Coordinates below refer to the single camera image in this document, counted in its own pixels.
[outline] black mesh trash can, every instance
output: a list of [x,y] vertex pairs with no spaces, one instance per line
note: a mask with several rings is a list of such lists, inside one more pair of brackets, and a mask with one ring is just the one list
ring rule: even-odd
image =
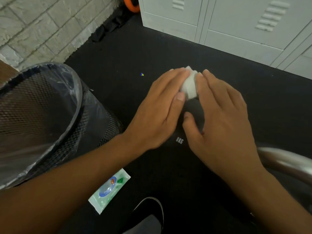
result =
[[42,63],[0,86],[0,189],[105,144],[123,130],[76,72]]

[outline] left hand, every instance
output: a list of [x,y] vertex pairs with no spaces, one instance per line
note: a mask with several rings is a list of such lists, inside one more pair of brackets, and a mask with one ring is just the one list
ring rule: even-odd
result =
[[170,70],[153,82],[123,137],[139,154],[162,145],[174,132],[185,101],[179,92],[190,75],[185,68]]

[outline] hand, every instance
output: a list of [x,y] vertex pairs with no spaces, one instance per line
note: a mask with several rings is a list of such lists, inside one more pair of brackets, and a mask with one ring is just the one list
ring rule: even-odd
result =
[[189,75],[190,71],[184,68],[172,69],[153,82],[123,133],[136,145],[139,154],[159,147],[174,132],[185,101],[179,89]]
[[262,171],[241,94],[208,70],[197,74],[196,85],[205,124],[200,134],[192,114],[185,113],[183,128],[192,151],[227,183]]

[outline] chrome bar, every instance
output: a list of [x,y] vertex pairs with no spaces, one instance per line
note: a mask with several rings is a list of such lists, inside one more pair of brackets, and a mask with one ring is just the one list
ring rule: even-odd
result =
[[258,154],[264,167],[290,175],[312,186],[312,159],[269,147],[258,147]]

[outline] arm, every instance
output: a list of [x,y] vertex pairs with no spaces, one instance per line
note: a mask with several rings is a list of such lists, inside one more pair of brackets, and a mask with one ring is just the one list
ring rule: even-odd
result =
[[261,164],[241,94],[208,70],[198,73],[196,84],[205,125],[200,134],[192,114],[185,113],[192,151],[272,233],[311,233],[312,216]]
[[170,70],[156,80],[122,134],[105,145],[9,189],[0,196],[2,233],[51,233],[119,169],[173,133],[189,76]]

